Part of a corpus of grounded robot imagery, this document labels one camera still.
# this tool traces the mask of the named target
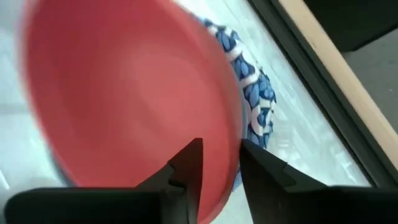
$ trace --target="blue patterned fabric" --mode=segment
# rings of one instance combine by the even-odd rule
[[[246,117],[243,119],[246,119],[248,124],[247,136],[244,137],[266,149],[273,131],[272,117],[276,105],[275,93],[268,76],[250,55],[235,31],[225,26],[218,26],[208,19],[197,19],[212,36],[217,38],[234,68],[244,96],[243,114]],[[233,190],[241,184],[242,177],[238,169]]]

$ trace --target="red plate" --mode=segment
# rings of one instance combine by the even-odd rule
[[[222,209],[242,106],[230,64],[169,1],[40,1],[26,19],[24,78],[61,168],[79,186],[133,187],[203,138],[199,220]]]

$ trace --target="wooden frame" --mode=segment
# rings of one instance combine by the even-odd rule
[[[371,184],[398,186],[398,134],[302,0],[248,0]]]

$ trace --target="blue and white patterned cloth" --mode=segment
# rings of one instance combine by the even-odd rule
[[[246,115],[247,136],[252,142],[266,149],[272,132],[276,97],[268,76],[253,59],[250,52],[243,45],[239,35],[225,27],[218,26],[208,19],[198,18],[208,30],[217,38],[222,46],[226,58],[234,68],[244,95],[243,106]],[[233,190],[242,184],[240,169],[236,175]]]

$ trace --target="glass surface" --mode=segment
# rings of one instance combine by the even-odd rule
[[[238,32],[277,95],[267,150],[328,185],[369,185],[283,53],[245,0],[178,0]],[[22,1],[0,0],[0,209],[18,191],[62,186],[17,77],[16,24]],[[214,223],[251,223],[239,187]]]

